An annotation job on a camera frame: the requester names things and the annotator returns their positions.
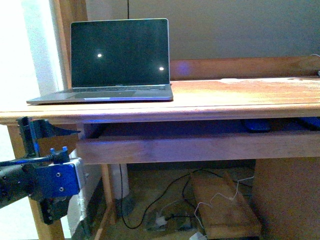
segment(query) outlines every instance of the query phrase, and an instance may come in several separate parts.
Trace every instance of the white plug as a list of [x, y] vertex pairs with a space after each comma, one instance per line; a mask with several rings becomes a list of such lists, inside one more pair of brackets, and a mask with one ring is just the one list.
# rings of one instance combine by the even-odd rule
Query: white plug
[[207, 237], [204, 236], [201, 232], [197, 231], [194, 235], [192, 235], [189, 240], [206, 240]]
[[166, 221], [166, 218], [164, 216], [160, 216], [160, 217], [157, 217], [156, 220], [155, 220], [155, 224], [158, 226], [158, 227], [161, 227], [163, 225], [166, 225], [168, 222]]

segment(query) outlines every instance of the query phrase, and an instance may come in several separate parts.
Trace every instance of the laptop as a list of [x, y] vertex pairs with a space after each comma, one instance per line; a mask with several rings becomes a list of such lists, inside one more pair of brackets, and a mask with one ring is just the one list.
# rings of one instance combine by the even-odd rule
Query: laptop
[[71, 24], [71, 89], [26, 101], [59, 104], [171, 101], [165, 18]]

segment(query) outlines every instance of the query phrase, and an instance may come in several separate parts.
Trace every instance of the wall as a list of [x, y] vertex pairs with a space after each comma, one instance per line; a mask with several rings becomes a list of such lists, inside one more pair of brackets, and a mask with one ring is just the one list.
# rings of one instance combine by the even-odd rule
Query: wall
[[[87, 0], [87, 7], [97, 20], [127, 18], [127, 0]], [[168, 18], [172, 60], [320, 52], [315, 0], [129, 0], [129, 15]]]

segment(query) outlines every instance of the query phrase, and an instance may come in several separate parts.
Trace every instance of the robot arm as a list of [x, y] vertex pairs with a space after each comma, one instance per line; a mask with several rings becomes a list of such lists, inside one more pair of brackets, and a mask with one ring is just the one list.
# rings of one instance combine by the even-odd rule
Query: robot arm
[[69, 158], [67, 147], [40, 157], [38, 139], [77, 134], [28, 117], [18, 120], [25, 149], [23, 158], [0, 162], [0, 208], [26, 196], [36, 200], [42, 220], [52, 224], [68, 212], [69, 200], [86, 183], [83, 160]]

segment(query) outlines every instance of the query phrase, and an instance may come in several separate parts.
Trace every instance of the laptop screen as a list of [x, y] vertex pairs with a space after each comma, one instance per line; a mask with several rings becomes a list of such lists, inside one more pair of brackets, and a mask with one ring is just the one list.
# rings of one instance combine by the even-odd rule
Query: laptop screen
[[71, 24], [72, 87], [169, 84], [168, 20]]

